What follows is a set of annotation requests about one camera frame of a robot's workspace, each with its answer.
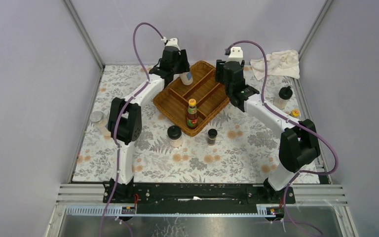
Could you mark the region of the brown wicker divided basket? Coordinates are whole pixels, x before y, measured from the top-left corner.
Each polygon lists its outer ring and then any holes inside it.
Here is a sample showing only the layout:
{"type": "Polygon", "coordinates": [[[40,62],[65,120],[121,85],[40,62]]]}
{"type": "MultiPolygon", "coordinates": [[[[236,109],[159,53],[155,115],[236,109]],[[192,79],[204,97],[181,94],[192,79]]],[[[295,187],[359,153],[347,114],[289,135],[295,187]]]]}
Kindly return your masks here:
{"type": "Polygon", "coordinates": [[[158,93],[153,103],[156,108],[182,132],[190,137],[200,133],[229,103],[224,85],[215,81],[216,67],[198,61],[190,67],[193,83],[184,85],[180,78],[158,93]],[[189,99],[196,100],[198,125],[187,125],[189,99]]]}

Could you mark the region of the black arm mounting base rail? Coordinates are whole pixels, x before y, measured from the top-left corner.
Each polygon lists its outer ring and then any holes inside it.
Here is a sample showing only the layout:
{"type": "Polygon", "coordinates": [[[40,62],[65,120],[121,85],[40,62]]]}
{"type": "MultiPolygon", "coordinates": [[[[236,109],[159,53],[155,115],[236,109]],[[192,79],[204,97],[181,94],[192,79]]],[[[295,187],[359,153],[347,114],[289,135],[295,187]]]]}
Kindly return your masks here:
{"type": "Polygon", "coordinates": [[[104,181],[104,203],[131,204],[130,214],[255,214],[259,204],[282,208],[296,202],[293,189],[254,184],[134,183],[104,181]]]}

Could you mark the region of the silver lid white grain jar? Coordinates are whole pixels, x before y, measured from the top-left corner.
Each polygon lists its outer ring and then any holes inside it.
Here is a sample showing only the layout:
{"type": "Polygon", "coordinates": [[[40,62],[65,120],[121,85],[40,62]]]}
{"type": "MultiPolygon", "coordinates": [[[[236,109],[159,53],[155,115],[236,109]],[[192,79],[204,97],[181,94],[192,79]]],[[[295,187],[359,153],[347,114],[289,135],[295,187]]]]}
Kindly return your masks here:
{"type": "Polygon", "coordinates": [[[91,123],[99,130],[104,137],[110,137],[111,132],[107,129],[107,117],[101,111],[94,111],[90,115],[91,123]]]}

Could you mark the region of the red sauce bottle yellow cap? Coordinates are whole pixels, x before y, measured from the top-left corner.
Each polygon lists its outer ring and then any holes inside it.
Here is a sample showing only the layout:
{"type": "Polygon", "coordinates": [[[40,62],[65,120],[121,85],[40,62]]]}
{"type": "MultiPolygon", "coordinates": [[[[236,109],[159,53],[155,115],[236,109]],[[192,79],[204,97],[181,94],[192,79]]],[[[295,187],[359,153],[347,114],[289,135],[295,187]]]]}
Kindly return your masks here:
{"type": "Polygon", "coordinates": [[[195,99],[188,100],[188,111],[187,111],[187,126],[189,128],[196,128],[198,125],[198,109],[196,106],[195,99]]]}

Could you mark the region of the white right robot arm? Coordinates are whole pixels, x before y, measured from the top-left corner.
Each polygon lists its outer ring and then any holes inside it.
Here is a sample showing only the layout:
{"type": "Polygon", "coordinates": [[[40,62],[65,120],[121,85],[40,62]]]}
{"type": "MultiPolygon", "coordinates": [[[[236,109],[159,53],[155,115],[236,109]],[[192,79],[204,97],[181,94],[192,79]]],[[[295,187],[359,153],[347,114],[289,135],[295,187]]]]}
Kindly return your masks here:
{"type": "Polygon", "coordinates": [[[270,109],[261,102],[262,94],[244,78],[244,62],[216,61],[215,80],[225,87],[231,104],[240,111],[257,118],[280,137],[278,158],[280,164],[264,181],[259,196],[269,203],[276,203],[282,197],[284,188],[295,174],[305,165],[320,156],[318,139],[313,132],[315,124],[309,120],[298,120],[288,115],[276,115],[271,110],[281,112],[275,106],[270,109]]]}

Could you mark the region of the silver lid jar blue label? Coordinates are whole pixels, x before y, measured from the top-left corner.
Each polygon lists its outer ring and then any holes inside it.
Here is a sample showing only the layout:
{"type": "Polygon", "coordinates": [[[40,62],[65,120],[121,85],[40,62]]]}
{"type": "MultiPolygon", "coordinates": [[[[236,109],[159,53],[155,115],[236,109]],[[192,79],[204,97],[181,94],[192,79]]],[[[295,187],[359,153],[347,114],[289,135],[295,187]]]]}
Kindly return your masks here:
{"type": "Polygon", "coordinates": [[[191,71],[181,73],[179,74],[179,77],[184,85],[191,85],[193,83],[191,71]]]}

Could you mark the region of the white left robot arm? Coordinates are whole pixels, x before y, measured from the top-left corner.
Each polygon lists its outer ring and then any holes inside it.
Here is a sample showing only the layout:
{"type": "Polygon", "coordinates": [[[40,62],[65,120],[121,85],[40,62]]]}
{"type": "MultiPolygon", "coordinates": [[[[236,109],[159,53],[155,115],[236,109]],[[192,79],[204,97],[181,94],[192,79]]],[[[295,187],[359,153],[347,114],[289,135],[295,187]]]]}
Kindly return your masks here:
{"type": "Polygon", "coordinates": [[[175,75],[190,72],[187,52],[176,46],[165,46],[158,63],[147,71],[147,79],[124,98],[111,102],[108,130],[117,145],[117,158],[106,193],[127,203],[133,198],[134,143],[142,132],[142,106],[163,91],[175,75]]]}

